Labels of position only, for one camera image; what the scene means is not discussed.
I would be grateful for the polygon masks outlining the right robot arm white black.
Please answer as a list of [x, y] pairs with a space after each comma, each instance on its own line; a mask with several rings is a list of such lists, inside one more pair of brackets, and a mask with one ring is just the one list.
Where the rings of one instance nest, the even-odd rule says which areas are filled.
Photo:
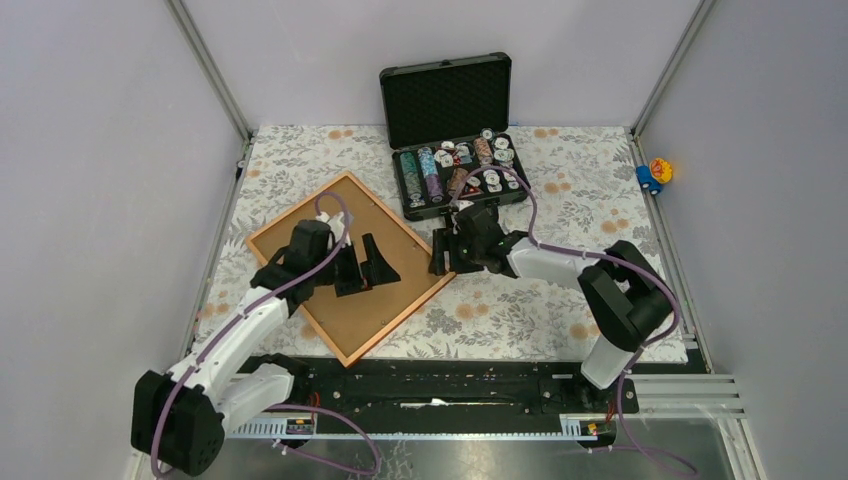
[[528, 230], [506, 231], [496, 209], [473, 202], [462, 203], [433, 231], [429, 271], [487, 271], [580, 291], [600, 331], [573, 386], [575, 402], [589, 412], [612, 400], [612, 384], [666, 319], [680, 313], [670, 288], [632, 243], [620, 240], [602, 252], [544, 244]]

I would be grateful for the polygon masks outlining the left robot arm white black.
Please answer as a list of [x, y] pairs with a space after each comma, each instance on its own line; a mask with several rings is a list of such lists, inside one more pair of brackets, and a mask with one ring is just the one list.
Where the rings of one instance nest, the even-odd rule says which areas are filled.
[[264, 364], [238, 382], [231, 379], [317, 287], [331, 286], [345, 296], [400, 281], [372, 234], [363, 235], [366, 258], [358, 261], [349, 226], [345, 214], [299, 221], [288, 245], [255, 273], [230, 319], [167, 371], [149, 370], [139, 378], [130, 440], [148, 454], [155, 478], [175, 471], [199, 475], [225, 436], [260, 412], [307, 404], [311, 387], [289, 367]]

